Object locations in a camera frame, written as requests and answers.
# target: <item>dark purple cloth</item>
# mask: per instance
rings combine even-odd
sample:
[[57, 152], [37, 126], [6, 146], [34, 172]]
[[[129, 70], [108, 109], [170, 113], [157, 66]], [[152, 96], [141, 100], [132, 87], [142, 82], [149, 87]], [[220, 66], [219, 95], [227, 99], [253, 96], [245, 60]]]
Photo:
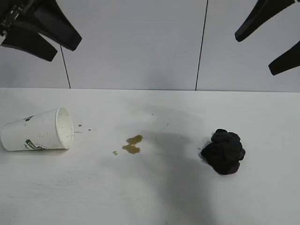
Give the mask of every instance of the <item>dark purple cloth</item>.
[[236, 173], [246, 152], [240, 143], [240, 137], [224, 129], [216, 130], [211, 137], [212, 143], [207, 145], [201, 155], [215, 171], [222, 175]]

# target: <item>table surface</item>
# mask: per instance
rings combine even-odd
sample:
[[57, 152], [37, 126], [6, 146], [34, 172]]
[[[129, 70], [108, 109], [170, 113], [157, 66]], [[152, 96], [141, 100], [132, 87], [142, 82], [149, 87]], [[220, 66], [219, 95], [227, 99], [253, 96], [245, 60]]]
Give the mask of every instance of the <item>table surface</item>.
[[[1, 224], [298, 224], [299, 101], [297, 93], [2, 88], [0, 126], [65, 106], [77, 133], [67, 151], [0, 149]], [[217, 128], [238, 133], [247, 151], [236, 174], [218, 175], [198, 157]], [[132, 155], [122, 146], [134, 135], [144, 139]]]

